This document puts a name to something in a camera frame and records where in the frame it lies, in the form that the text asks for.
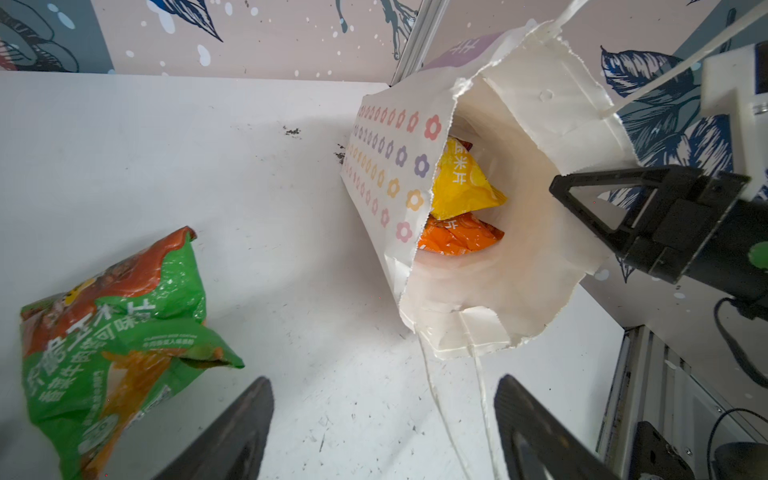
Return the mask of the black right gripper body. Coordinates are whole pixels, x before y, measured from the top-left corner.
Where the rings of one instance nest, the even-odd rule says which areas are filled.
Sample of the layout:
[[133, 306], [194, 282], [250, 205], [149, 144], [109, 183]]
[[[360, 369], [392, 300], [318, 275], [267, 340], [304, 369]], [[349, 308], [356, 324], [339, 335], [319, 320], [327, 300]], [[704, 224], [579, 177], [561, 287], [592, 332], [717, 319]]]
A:
[[738, 200], [685, 275], [748, 303], [767, 302], [767, 269], [749, 252], [767, 241], [767, 202]]

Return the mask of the white patterned paper bag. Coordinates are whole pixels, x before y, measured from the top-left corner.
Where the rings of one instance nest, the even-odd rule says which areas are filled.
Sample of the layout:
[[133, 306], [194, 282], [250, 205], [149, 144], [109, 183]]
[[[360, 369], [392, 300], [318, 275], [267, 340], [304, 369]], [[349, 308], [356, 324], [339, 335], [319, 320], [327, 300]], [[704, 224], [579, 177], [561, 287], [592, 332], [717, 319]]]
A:
[[767, 315], [767, 46], [687, 58], [563, 39], [581, 10], [465, 40], [366, 96], [342, 167], [402, 322], [424, 355], [540, 335], [609, 256]]

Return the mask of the yellow corn chips packet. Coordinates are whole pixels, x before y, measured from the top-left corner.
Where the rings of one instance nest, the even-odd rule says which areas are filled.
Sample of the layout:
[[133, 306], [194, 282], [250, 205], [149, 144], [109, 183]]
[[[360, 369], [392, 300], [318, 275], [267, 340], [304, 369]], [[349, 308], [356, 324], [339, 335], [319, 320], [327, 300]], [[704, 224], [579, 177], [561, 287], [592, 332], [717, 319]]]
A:
[[471, 152], [454, 137], [445, 144], [432, 191], [431, 215], [437, 220], [499, 207], [507, 201], [488, 181]]

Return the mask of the green snack packet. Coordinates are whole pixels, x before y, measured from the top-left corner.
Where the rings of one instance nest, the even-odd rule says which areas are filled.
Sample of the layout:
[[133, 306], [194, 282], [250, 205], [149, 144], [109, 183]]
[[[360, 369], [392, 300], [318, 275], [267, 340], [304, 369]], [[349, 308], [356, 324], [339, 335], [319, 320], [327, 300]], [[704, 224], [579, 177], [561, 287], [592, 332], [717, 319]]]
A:
[[181, 228], [67, 292], [21, 309], [31, 422], [65, 479], [95, 479], [123, 432], [213, 367], [243, 360], [206, 324], [206, 294]]

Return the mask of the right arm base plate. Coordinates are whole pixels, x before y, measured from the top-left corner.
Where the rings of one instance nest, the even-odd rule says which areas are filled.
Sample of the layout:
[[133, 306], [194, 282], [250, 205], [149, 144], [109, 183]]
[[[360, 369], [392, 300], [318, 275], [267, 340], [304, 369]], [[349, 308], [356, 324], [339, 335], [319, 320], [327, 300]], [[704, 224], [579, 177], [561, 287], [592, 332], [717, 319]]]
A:
[[694, 480], [694, 472], [650, 422], [637, 424], [628, 479]]

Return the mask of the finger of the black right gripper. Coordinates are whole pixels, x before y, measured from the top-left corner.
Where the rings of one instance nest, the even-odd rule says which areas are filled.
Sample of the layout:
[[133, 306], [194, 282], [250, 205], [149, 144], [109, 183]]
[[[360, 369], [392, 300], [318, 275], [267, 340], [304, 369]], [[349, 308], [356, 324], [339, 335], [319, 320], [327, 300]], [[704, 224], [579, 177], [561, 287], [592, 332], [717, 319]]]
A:
[[549, 191], [624, 264], [694, 278], [750, 178], [670, 165], [557, 175]]

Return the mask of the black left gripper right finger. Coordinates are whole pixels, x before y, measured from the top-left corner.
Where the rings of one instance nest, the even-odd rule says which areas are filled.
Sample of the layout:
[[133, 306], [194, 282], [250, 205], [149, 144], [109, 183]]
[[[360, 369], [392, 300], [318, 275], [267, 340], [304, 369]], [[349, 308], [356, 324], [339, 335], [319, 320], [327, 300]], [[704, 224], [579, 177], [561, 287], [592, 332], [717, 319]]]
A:
[[614, 479], [516, 378], [498, 384], [494, 409], [510, 479]]

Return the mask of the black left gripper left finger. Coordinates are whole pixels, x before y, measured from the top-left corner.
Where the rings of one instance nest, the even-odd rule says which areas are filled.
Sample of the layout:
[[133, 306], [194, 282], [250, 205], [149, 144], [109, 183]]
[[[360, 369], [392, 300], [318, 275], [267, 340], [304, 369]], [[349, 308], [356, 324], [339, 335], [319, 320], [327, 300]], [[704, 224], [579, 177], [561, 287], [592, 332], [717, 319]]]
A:
[[169, 480], [256, 479], [273, 413], [271, 382], [259, 377], [156, 477]]

